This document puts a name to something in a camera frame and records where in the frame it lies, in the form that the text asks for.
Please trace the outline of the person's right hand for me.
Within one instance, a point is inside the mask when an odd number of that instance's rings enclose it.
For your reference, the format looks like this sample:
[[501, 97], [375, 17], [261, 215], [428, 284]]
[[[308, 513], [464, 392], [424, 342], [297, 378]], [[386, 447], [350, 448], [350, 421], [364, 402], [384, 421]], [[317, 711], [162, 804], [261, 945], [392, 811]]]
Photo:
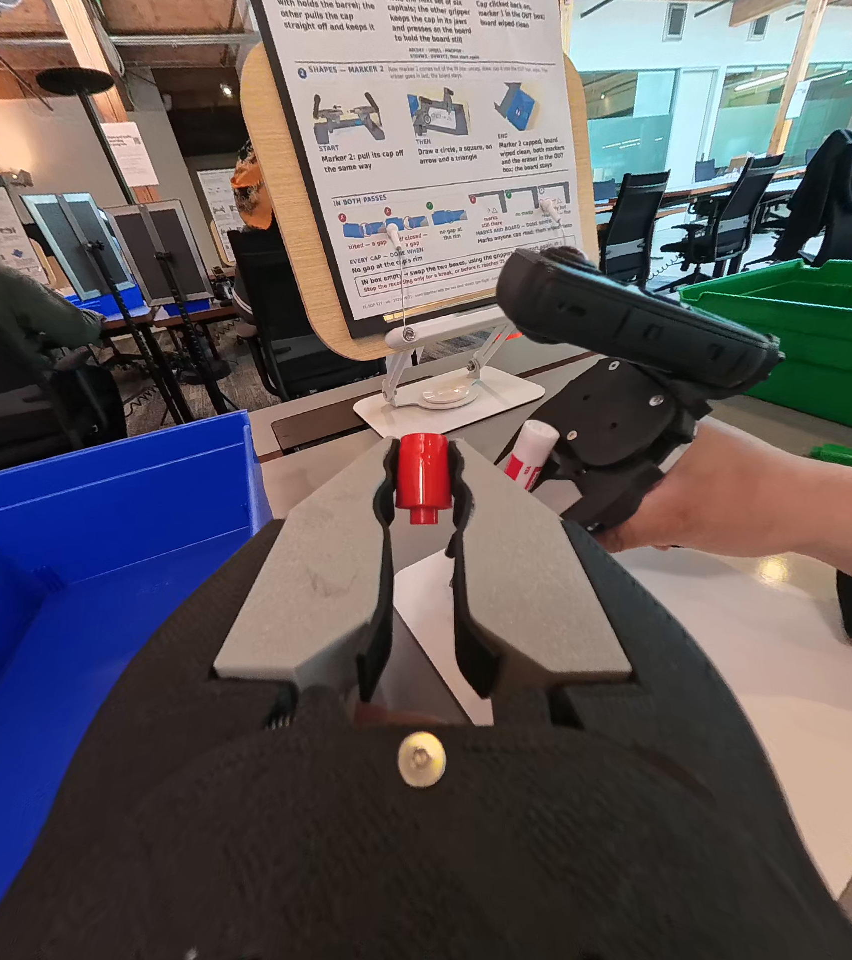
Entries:
[[852, 468], [780, 450], [708, 417], [634, 516], [597, 540], [611, 553], [792, 552], [852, 577]]

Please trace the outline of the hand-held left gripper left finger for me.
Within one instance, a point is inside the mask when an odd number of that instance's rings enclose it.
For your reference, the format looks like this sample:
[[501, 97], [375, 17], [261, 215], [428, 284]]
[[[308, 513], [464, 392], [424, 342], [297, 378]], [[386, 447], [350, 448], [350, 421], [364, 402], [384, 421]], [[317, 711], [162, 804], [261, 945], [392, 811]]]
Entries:
[[381, 439], [297, 504], [214, 660], [222, 679], [372, 699], [392, 647], [399, 441]]

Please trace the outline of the dark jacket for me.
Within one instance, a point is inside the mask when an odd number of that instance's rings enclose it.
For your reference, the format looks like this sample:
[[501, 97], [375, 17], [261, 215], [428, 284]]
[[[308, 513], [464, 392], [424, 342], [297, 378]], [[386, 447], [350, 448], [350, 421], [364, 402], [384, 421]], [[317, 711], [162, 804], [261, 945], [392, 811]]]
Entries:
[[852, 216], [852, 130], [832, 131], [816, 150], [787, 202], [789, 214], [775, 244], [774, 261], [797, 259], [805, 244], [838, 214]]

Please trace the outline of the black floor lamp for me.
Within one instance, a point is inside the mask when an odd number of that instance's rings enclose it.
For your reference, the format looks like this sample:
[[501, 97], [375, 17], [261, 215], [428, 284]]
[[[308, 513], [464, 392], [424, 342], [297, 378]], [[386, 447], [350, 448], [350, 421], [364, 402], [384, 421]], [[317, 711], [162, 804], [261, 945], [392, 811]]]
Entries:
[[121, 173], [120, 165], [114, 157], [107, 137], [101, 128], [92, 100], [93, 96], [109, 92], [115, 87], [115, 81], [111, 75], [93, 68], [58, 67], [39, 72], [35, 80], [36, 84], [42, 90], [50, 94], [76, 97], [79, 100], [93, 129], [93, 133], [96, 136], [96, 140], [120, 187], [123, 198], [129, 206], [136, 205], [138, 200], [126, 182], [124, 174]]

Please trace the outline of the grey panel board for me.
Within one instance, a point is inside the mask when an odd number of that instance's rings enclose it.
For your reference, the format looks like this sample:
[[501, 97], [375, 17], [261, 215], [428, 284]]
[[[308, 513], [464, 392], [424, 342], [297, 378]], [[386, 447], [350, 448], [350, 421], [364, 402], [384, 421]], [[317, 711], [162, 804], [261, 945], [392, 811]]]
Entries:
[[205, 264], [178, 199], [111, 207], [104, 213], [148, 307], [174, 303], [167, 273], [183, 302], [212, 299]]
[[21, 198], [83, 302], [135, 286], [108, 219], [87, 192]]

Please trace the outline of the red marker cap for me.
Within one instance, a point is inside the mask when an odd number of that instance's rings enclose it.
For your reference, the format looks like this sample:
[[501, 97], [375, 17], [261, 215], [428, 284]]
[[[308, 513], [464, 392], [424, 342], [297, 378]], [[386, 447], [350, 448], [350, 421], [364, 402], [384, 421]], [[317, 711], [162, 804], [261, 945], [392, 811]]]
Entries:
[[395, 507], [413, 526], [432, 526], [453, 507], [449, 447], [441, 434], [412, 433], [400, 440]]

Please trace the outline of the wall poster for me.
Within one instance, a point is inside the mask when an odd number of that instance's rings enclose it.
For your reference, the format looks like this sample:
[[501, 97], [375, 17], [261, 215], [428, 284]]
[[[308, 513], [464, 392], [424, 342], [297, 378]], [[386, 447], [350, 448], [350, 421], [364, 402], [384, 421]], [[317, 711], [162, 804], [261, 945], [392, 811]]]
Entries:
[[229, 239], [229, 232], [238, 232], [243, 228], [231, 184], [233, 173], [232, 168], [196, 171], [217, 234], [223, 239], [223, 243]]

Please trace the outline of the black office chair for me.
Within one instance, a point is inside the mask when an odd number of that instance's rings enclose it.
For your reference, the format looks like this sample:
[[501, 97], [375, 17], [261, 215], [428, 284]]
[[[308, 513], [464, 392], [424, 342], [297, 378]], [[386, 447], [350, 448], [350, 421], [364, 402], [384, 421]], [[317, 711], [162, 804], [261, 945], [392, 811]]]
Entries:
[[707, 280], [702, 266], [713, 266], [713, 279], [738, 270], [752, 241], [757, 210], [783, 156], [751, 158], [726, 197], [710, 198], [705, 221], [689, 224], [683, 257], [695, 270], [688, 282]]
[[666, 170], [624, 175], [611, 219], [600, 236], [600, 271], [612, 280], [646, 287], [656, 217], [670, 174]]
[[233, 306], [264, 387], [283, 402], [380, 377], [384, 361], [356, 361], [315, 334], [278, 226], [231, 230]]

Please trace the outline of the black tripod stand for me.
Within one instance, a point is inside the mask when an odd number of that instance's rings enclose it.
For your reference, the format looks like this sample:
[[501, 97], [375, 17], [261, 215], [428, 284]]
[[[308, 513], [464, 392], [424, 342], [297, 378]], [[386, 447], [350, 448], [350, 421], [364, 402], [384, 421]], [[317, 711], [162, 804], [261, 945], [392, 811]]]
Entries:
[[182, 297], [177, 278], [171, 265], [171, 254], [164, 249], [157, 249], [155, 259], [159, 264], [160, 270], [168, 285], [169, 294], [172, 296], [177, 313], [181, 321], [184, 341], [187, 347], [187, 353], [192, 361], [192, 367], [198, 375], [202, 386], [209, 397], [210, 402], [217, 415], [237, 412], [239, 408], [236, 404], [224, 395], [218, 387], [218, 381], [214, 377], [213, 369], [207, 361], [206, 354], [202, 348], [199, 335], [196, 332], [192, 320], [185, 306], [185, 300]]
[[122, 299], [119, 288], [106, 268], [103, 258], [103, 244], [98, 241], [86, 240], [83, 241], [83, 246], [87, 258], [96, 265], [96, 271], [102, 283], [107, 287], [118, 306], [124, 325], [132, 336], [139, 353], [143, 356], [144, 364], [158, 388], [168, 414], [179, 426], [192, 423], [194, 420], [192, 411], [182, 395], [174, 375], [171, 373], [165, 354], [151, 332], [151, 323], [147, 322], [145, 326], [142, 326], [134, 320]]

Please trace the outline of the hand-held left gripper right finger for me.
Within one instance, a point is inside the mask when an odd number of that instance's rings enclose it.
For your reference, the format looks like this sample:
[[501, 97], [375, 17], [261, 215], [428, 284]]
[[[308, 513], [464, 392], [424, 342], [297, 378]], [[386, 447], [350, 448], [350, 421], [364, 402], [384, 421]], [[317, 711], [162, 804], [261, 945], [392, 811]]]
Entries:
[[482, 699], [625, 682], [632, 666], [560, 517], [461, 439], [449, 446], [456, 664]]

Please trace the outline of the printed instruction sheet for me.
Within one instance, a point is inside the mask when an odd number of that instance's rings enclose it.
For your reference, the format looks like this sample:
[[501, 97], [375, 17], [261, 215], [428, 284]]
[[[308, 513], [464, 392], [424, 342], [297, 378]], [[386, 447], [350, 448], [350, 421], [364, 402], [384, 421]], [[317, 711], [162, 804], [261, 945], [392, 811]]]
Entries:
[[491, 304], [516, 248], [585, 248], [558, 2], [252, 7], [351, 340]]

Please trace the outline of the green plastic bin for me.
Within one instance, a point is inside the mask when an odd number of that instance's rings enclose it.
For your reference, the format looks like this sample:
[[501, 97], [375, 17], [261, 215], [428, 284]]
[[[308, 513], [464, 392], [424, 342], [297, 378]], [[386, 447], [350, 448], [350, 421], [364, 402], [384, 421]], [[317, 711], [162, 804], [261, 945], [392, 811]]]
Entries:
[[786, 359], [751, 397], [852, 427], [852, 261], [793, 260], [685, 287], [680, 297], [779, 339]]

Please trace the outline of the white wall notice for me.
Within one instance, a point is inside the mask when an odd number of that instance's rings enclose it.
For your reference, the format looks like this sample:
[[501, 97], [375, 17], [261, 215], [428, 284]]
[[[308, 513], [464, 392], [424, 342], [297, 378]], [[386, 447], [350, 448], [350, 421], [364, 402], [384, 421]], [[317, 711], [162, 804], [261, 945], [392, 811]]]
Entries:
[[158, 186], [159, 178], [137, 123], [108, 122], [99, 126], [127, 185], [130, 188]]

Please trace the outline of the blue plastic bin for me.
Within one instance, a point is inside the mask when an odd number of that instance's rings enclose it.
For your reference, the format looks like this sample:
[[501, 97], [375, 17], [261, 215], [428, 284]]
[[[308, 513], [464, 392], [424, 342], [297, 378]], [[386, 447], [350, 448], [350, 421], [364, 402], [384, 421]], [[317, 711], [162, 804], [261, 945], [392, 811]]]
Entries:
[[0, 471], [0, 900], [132, 656], [270, 519], [243, 412]]

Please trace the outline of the white whiteboard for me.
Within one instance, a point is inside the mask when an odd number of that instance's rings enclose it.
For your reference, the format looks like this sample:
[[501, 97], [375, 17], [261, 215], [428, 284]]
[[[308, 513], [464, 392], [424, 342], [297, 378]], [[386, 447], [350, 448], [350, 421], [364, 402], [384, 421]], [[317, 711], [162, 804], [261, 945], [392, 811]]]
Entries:
[[[384, 696], [398, 710], [492, 722], [491, 703], [456, 665], [452, 593], [439, 582], [452, 519], [392, 528], [397, 568], [396, 670]], [[739, 699], [832, 891], [852, 903], [852, 644], [834, 574], [792, 554], [721, 558], [640, 549], [619, 562], [691, 633]]]

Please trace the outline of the red and white marker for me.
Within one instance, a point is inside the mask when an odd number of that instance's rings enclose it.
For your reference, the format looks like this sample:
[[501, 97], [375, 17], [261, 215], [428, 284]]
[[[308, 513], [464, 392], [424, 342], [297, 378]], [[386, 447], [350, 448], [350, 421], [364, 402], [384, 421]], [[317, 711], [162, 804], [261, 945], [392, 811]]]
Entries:
[[526, 420], [505, 460], [504, 474], [523, 490], [532, 491], [559, 438], [550, 424], [534, 418]]

